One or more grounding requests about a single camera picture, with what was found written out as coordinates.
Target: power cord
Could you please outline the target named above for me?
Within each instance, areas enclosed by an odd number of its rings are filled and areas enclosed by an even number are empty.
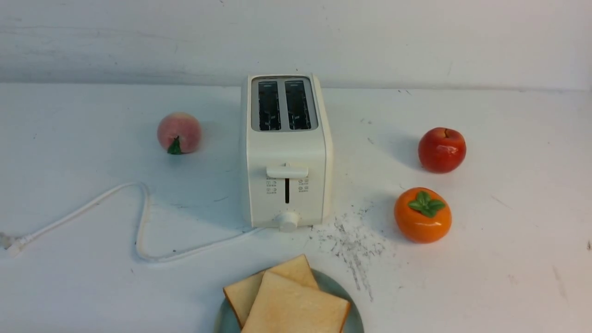
[[[233,242],[233,241],[238,241],[240,239],[243,239],[245,237],[253,235],[263,229],[263,228],[254,228],[248,232],[241,233],[239,235],[236,235],[236,236],[233,236],[230,238],[222,239],[220,241],[215,241],[212,243],[208,243],[208,244],[204,244],[204,245],[200,245],[200,246],[195,246],[193,248],[190,248],[190,249],[187,249],[187,250],[184,250],[181,252],[176,252],[171,255],[164,255],[162,257],[153,257],[153,256],[149,255],[144,250],[144,247],[143,247],[144,227],[146,225],[146,220],[148,217],[148,211],[149,211],[149,207],[150,207],[150,193],[148,191],[148,187],[144,183],[142,183],[142,182],[128,182],[125,184],[115,186],[114,188],[112,188],[112,189],[106,191],[105,193],[101,194],[100,196],[94,198],[89,203],[80,207],[79,209],[77,209],[76,211],[67,215],[66,217],[64,217],[60,220],[57,220],[57,221],[53,222],[52,224],[46,226],[45,228],[42,228],[42,229],[40,229],[34,233],[31,233],[29,235],[25,235],[22,237],[13,237],[13,236],[8,236],[3,232],[0,232],[0,245],[3,249],[8,251],[8,255],[10,257],[15,258],[24,249],[24,247],[27,244],[29,244],[32,241],[34,241],[35,239],[41,237],[41,235],[44,235],[45,233],[47,233],[53,229],[56,229],[57,227],[61,226],[62,224],[72,220],[74,217],[87,211],[91,207],[96,206],[97,203],[103,201],[104,199],[106,199],[107,197],[116,193],[117,191],[121,190],[122,188],[126,188],[129,186],[140,187],[140,189],[142,190],[142,193],[144,195],[142,214],[140,216],[140,225],[138,227],[138,233],[136,235],[136,253],[141,259],[148,261],[148,262],[169,262],[169,261],[174,261],[174,260],[178,260],[181,258],[185,258],[190,255],[194,255],[194,254],[197,254],[197,253],[209,250],[209,249],[213,249],[213,248],[217,248],[217,247],[229,244],[230,242]]]

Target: white bread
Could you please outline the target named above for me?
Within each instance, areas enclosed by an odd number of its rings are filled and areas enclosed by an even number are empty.
[[[349,309],[345,299],[267,271],[241,333],[339,333]]]
[[[267,271],[294,280],[298,284],[318,289],[317,281],[314,279],[313,272],[310,270],[308,260],[304,254],[274,266]],[[249,317],[265,272],[258,272],[224,288],[224,295],[241,328]]]

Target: white table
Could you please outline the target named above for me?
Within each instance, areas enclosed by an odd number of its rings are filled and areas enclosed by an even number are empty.
[[[592,330],[590,93],[323,92],[329,223],[147,264],[133,249],[141,192],[126,188],[0,262],[0,331],[210,332],[222,287],[300,253],[351,293],[370,333]],[[35,231],[128,181],[150,188],[154,255],[248,229],[239,102],[236,87],[0,85],[0,231]],[[178,110],[204,125],[198,153],[156,141]],[[436,126],[468,142],[446,175],[418,169],[417,140]],[[437,243],[411,244],[394,225],[395,199],[416,186],[451,205]]]

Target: white toaster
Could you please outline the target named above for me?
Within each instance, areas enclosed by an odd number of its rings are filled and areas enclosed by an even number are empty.
[[[330,215],[333,142],[314,75],[253,75],[242,86],[242,212],[290,232]]]

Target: plate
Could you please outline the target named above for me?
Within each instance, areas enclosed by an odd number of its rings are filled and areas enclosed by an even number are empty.
[[[334,279],[329,277],[327,274],[312,270],[314,278],[317,280],[318,288],[326,293],[330,293],[342,299],[348,300],[352,307],[349,310],[348,318],[345,320],[343,326],[343,333],[363,333],[364,327],[362,325],[362,317],[356,303],[353,302],[352,297],[349,296],[348,292],[337,283]],[[214,333],[240,333],[239,323],[232,312],[230,304],[224,298],[218,316],[214,324]]]

